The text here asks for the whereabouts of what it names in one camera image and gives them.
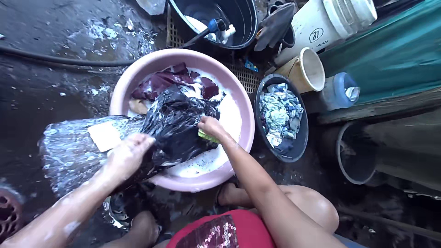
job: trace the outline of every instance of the knee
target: knee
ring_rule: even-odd
[[[339,217],[334,205],[319,192],[304,186],[288,186],[285,195],[305,214],[321,225],[325,230],[334,233],[339,224]]]

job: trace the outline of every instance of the blue and white cloth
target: blue and white cloth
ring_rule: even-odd
[[[268,92],[260,95],[260,114],[264,118],[266,137],[274,147],[283,138],[295,139],[300,129],[303,107],[285,83],[267,87]]]

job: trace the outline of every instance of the wet arm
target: wet arm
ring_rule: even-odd
[[[220,140],[278,248],[345,247],[285,196],[263,167],[230,135],[223,135]]]
[[[146,134],[132,134],[110,153],[107,163],[87,182],[58,200],[0,248],[55,248],[66,246],[78,227],[104,199],[141,165],[154,143]]]

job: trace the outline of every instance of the pink plastic basin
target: pink plastic basin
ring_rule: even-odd
[[[232,92],[232,97],[239,106],[242,117],[239,145],[250,152],[254,138],[254,115],[248,95],[228,68],[203,53],[186,49],[165,49],[140,58],[129,66],[118,80],[110,102],[109,114],[127,115],[130,94],[141,83],[141,80],[150,73],[164,70],[181,62],[185,62],[187,67],[197,68],[212,74],[224,88]],[[184,178],[162,173],[150,178],[149,181],[171,190],[198,192],[215,187],[233,175],[233,168],[227,161],[219,169],[198,177]]]

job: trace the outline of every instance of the bar of soap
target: bar of soap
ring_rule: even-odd
[[[87,131],[100,152],[108,151],[121,142],[120,132],[111,121],[88,127]]]

